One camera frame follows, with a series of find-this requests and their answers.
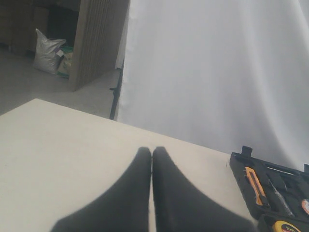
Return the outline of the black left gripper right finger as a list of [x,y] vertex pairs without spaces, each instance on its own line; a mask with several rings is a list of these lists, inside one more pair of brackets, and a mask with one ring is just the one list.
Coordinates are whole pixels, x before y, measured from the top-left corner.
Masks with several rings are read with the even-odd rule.
[[198,190],[159,146],[153,152],[152,181],[158,232],[254,232],[249,220]]

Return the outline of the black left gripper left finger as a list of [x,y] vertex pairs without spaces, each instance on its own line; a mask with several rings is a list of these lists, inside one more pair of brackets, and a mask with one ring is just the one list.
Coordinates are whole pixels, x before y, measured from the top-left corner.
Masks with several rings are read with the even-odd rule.
[[147,232],[152,156],[140,147],[121,177],[101,196],[60,219],[54,232]]

